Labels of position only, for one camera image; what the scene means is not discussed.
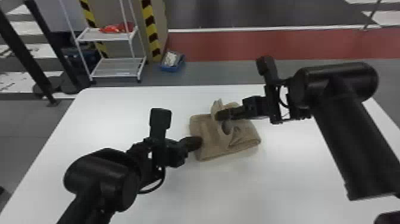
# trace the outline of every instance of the black cylinder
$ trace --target black cylinder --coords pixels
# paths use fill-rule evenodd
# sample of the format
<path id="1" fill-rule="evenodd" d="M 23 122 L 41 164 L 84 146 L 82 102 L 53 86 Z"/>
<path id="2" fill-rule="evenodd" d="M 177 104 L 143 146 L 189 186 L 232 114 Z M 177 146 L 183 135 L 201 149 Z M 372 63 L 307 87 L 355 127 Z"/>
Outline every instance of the black cylinder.
<path id="1" fill-rule="evenodd" d="M 325 90 L 332 76 L 339 76 L 363 101 L 372 97 L 379 84 L 374 68 L 367 63 L 345 63 L 302 68 L 290 81 L 289 94 L 296 106 L 308 108 Z"/>
<path id="2" fill-rule="evenodd" d="M 400 192 L 400 163 L 355 91 L 334 76 L 311 113 L 345 181 L 350 200 Z"/>

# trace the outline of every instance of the black pole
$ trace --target black pole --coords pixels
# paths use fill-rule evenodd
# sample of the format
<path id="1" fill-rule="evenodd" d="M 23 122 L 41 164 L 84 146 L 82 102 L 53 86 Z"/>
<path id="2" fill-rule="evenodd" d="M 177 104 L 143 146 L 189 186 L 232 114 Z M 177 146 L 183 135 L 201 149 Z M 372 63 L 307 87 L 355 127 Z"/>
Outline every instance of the black pole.
<path id="1" fill-rule="evenodd" d="M 362 28 L 363 30 L 366 30 L 368 28 L 368 26 L 370 25 L 370 21 L 372 21 L 372 19 L 374 18 L 374 15 L 376 13 L 376 11 L 378 11 L 379 5 L 382 2 L 382 0 L 377 0 L 374 6 L 374 10 L 371 12 L 371 15 L 368 17 L 368 21 L 365 24 L 365 26 Z"/>
<path id="2" fill-rule="evenodd" d="M 46 24 L 46 21 L 43 19 L 38 5 L 35 3 L 33 0 L 25 0 L 24 1 L 26 7 L 29 9 L 30 13 L 33 15 L 35 18 L 37 24 L 39 25 L 40 29 L 43 31 L 43 34 L 45 35 L 47 41 L 49 42 L 51 48 L 55 52 L 55 55 L 59 59 L 62 67 L 64 68 L 64 71 L 67 73 L 68 77 L 70 78 L 72 84 L 79 86 L 80 83 L 78 81 L 78 78 L 74 74 L 74 71 L 72 70 L 71 66 L 67 62 L 67 60 L 64 58 L 64 54 L 61 51 L 61 47 L 58 44 L 57 41 L 55 41 L 49 27 Z"/>
<path id="3" fill-rule="evenodd" d="M 5 43 L 21 61 L 26 71 L 42 90 L 44 96 L 49 99 L 50 104 L 57 104 L 57 100 L 55 100 L 51 92 L 51 82 L 45 76 L 35 59 L 33 59 L 28 49 L 26 49 L 24 42 L 15 32 L 2 10 L 0 10 L 0 24 L 0 35 L 3 37 Z"/>

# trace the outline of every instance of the red object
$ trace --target red object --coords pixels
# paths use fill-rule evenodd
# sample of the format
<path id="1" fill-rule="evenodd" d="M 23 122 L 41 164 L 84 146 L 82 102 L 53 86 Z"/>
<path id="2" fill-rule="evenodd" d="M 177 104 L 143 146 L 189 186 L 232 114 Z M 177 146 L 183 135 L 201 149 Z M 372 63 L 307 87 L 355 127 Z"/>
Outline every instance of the red object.
<path id="1" fill-rule="evenodd" d="M 128 32 L 132 32 L 135 24 L 133 22 L 127 22 L 128 24 Z M 100 28 L 100 32 L 102 33 L 126 33 L 125 23 L 120 24 L 112 24 L 105 26 L 104 28 Z"/>
<path id="2" fill-rule="evenodd" d="M 169 33 L 186 61 L 400 58 L 400 29 Z"/>

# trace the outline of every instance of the gray floor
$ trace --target gray floor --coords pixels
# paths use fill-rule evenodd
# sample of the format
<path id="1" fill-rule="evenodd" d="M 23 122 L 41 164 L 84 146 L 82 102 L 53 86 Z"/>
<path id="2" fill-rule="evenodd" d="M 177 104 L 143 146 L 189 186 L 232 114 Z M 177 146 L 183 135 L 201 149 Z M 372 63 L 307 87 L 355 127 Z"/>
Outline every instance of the gray floor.
<path id="1" fill-rule="evenodd" d="M 0 101 L 0 211 L 67 111 L 72 100 L 47 107 L 44 100 Z"/>
<path id="2" fill-rule="evenodd" d="M 400 60 L 362 60 L 380 74 L 375 100 L 393 121 L 400 125 Z M 306 66 L 341 63 L 343 60 L 287 60 L 277 61 L 280 77 L 292 76 Z M 181 86 L 261 84 L 253 61 L 219 61 L 186 63 L 178 73 L 161 72 L 157 66 L 147 66 L 143 81 L 136 79 L 98 80 L 102 86 Z M 63 100 L 58 107 L 46 107 L 46 101 L 0 101 L 0 186 L 7 193 L 0 197 L 0 211 L 15 191 L 33 160 L 44 146 L 72 100 Z"/>

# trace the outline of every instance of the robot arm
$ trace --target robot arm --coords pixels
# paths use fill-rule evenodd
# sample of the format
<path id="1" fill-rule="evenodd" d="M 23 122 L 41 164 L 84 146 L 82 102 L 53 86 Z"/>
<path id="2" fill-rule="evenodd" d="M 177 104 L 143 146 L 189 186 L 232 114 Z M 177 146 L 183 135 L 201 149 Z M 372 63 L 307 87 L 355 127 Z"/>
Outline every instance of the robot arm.
<path id="1" fill-rule="evenodd" d="M 257 60 L 265 96 L 243 99 L 243 106 L 217 113 L 217 120 L 269 117 L 274 125 L 314 116 L 329 147 L 350 200 L 400 193 L 400 163 L 364 108 L 378 86 L 376 71 L 366 63 L 300 69 L 279 79 L 274 59 Z M 286 87 L 285 104 L 280 88 Z M 281 106 L 289 110 L 283 119 Z"/>

